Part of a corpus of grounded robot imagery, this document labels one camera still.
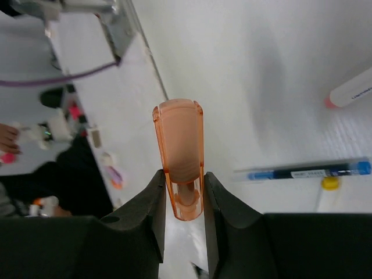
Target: blue marker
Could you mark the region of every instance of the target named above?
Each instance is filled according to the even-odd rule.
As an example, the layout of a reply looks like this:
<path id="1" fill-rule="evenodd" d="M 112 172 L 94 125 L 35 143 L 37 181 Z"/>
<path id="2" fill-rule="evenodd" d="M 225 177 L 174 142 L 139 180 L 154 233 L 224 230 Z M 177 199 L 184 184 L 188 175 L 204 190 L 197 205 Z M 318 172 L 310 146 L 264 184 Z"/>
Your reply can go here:
<path id="1" fill-rule="evenodd" d="M 248 172 L 245 178 L 248 180 L 266 180 L 333 176 L 365 176 L 368 174 L 371 174 L 371 163 L 365 160 L 343 164 L 328 164 L 325 166 L 295 167 L 293 169 L 284 170 Z"/>

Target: yellow cap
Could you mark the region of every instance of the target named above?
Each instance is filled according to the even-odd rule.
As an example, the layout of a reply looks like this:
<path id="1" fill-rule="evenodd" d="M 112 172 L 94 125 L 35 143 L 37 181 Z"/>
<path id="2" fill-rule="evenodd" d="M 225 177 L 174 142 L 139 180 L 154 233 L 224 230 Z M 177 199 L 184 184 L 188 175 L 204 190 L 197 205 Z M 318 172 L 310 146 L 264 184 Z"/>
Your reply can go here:
<path id="1" fill-rule="evenodd" d="M 338 177 L 324 177 L 321 186 L 323 189 L 332 191 L 339 188 L 339 178 Z"/>

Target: blue pen cap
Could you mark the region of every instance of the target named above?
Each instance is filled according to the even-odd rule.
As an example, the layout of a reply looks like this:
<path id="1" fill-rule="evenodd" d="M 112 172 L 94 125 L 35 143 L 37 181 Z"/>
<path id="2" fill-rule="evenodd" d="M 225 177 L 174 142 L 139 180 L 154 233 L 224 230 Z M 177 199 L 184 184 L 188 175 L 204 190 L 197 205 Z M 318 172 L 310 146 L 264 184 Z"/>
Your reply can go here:
<path id="1" fill-rule="evenodd" d="M 351 163 L 349 164 L 349 169 L 352 171 L 352 174 L 366 176 L 371 174 L 371 163 L 369 161 Z"/>
<path id="2" fill-rule="evenodd" d="M 247 178 L 249 180 L 273 179 L 274 172 L 273 171 L 259 171 L 257 173 L 248 173 Z"/>

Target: transparent orange cap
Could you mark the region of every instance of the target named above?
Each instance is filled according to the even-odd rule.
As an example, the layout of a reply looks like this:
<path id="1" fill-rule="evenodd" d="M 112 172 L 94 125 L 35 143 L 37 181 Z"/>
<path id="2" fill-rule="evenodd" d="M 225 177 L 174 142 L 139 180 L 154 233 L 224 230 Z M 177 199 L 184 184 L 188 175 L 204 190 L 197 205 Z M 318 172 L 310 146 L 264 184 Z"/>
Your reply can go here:
<path id="1" fill-rule="evenodd" d="M 173 99 L 152 116 L 174 216 L 193 220 L 203 212 L 203 109 L 196 101 Z"/>

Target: white label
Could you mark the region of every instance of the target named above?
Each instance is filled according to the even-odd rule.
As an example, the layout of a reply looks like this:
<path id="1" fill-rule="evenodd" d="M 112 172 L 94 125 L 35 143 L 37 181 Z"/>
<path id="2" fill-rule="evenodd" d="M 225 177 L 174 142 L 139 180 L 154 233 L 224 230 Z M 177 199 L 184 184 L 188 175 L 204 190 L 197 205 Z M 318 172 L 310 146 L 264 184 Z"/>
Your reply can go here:
<path id="1" fill-rule="evenodd" d="M 292 171 L 291 176 L 293 178 L 312 178 L 312 177 L 325 177 L 325 170 L 302 170 L 302 171 Z"/>

